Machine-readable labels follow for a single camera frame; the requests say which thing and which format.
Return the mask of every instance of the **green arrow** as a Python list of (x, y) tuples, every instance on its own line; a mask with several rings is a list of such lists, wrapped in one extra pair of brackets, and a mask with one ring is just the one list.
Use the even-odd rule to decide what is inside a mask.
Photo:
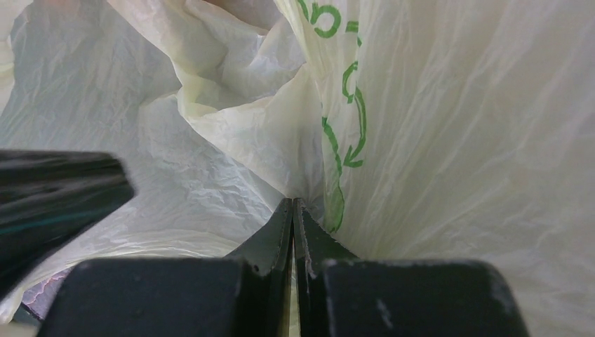
[(355, 150), (350, 145), (349, 149), (347, 150), (347, 154), (345, 155), (345, 160), (343, 161), (343, 165), (347, 167), (360, 167), (363, 165), (363, 160), (355, 160), (359, 153), (363, 150), (363, 146), (366, 144), (366, 129), (367, 129), (367, 121), (366, 121), (366, 104), (363, 101), (363, 96), (361, 95), (361, 91), (356, 86), (355, 87), (355, 103), (357, 104), (357, 110), (359, 113), (359, 142), (357, 143), (357, 147)]

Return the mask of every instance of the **translucent plastic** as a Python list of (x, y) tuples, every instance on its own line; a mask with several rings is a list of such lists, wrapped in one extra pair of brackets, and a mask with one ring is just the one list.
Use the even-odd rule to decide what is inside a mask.
[(595, 2), (109, 3), (15, 21), (0, 145), (115, 151), (140, 187), (28, 284), (220, 256), (284, 195), (364, 258), (494, 264), (534, 336), (595, 334)]

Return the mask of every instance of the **black plastic object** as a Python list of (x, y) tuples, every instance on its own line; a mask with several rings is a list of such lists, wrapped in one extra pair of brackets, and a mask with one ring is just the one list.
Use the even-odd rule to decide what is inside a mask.
[(359, 260), (294, 201), (302, 336), (528, 336), (504, 279), (470, 260)]
[(109, 154), (0, 151), (0, 298), (133, 195)]
[(225, 258), (78, 265), (38, 336), (287, 336), (292, 232), (304, 337), (528, 335), (491, 266), (360, 260), (285, 199)]
[(77, 265), (38, 336), (287, 336), (291, 200), (226, 258)]

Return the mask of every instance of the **crumpled plastic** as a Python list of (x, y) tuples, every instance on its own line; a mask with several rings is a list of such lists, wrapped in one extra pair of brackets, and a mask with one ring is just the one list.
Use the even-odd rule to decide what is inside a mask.
[[(133, 211), (38, 270), (132, 246), (220, 256), (281, 196), (303, 197), (363, 258), (485, 260), (532, 335), (595, 333), (595, 3), (275, 0), (280, 14), (267, 0), (109, 3), (121, 18), (36, 1), (11, 35), (0, 145), (114, 150), (141, 187)], [(21, 82), (19, 62), (38, 65)], [(154, 166), (165, 194), (142, 189)], [(143, 209), (160, 203), (168, 211)], [(130, 225), (116, 230), (118, 217)], [(168, 217), (179, 221), (166, 228)]]
[(223, 256), (266, 223), (283, 195), (192, 130), (171, 61), (109, 4), (39, 0), (13, 21), (0, 147), (115, 153), (137, 196), (33, 271), (0, 322), (25, 289), (82, 260)]

